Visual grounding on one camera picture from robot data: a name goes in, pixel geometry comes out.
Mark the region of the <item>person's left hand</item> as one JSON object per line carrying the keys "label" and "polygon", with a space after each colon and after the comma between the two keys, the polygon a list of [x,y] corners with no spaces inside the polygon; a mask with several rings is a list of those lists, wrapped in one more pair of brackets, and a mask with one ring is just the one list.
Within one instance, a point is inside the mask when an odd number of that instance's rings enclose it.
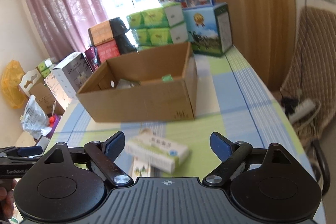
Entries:
{"label": "person's left hand", "polygon": [[17,184],[16,180],[12,179],[10,190],[6,190],[3,186],[0,187],[1,206],[3,210],[3,215],[7,220],[13,217],[14,202],[15,202],[13,190],[16,184]]}

